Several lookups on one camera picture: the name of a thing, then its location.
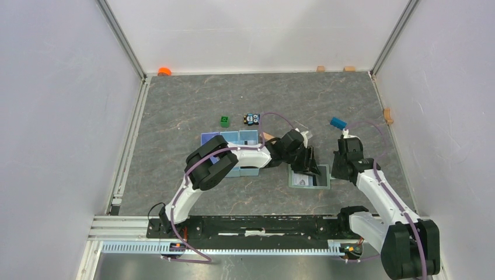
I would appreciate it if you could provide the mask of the silver VIP card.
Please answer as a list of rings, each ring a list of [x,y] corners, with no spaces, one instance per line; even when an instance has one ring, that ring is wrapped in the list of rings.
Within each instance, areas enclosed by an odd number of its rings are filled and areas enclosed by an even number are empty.
[[[312,177],[306,174],[293,173],[291,187],[307,188],[312,187]]]

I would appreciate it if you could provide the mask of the green card holder wallet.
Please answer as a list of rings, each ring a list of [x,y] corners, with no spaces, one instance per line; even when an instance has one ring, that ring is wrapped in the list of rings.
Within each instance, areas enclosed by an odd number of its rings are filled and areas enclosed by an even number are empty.
[[[306,174],[294,173],[291,166],[288,166],[288,186],[306,190],[329,190],[332,181],[336,180],[331,176],[327,164],[318,165],[320,175],[309,176]]]

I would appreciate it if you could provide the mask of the thin card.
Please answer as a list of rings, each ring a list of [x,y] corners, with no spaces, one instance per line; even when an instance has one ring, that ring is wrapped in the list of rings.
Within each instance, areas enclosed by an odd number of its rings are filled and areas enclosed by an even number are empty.
[[[312,176],[312,186],[315,188],[328,188],[329,183],[327,180],[327,175],[313,175]]]

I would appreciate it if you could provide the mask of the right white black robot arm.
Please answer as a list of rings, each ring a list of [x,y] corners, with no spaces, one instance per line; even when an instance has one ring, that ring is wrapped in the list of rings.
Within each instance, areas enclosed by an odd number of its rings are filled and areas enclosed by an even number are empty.
[[[341,209],[338,233],[363,237],[378,253],[390,279],[437,275],[441,270],[440,230],[416,214],[393,190],[380,165],[365,158],[359,137],[342,135],[334,152],[332,177],[351,182],[371,202],[379,218],[363,206]]]

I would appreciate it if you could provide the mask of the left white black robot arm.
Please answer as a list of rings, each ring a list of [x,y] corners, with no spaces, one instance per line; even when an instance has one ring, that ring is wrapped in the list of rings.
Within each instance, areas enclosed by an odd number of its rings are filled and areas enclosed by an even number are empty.
[[[292,129],[281,138],[264,139],[255,145],[228,142],[222,135],[212,137],[187,157],[181,185],[159,213],[161,230],[168,237],[178,237],[200,195],[217,186],[233,168],[269,169],[282,163],[296,174],[321,174],[305,131]]]

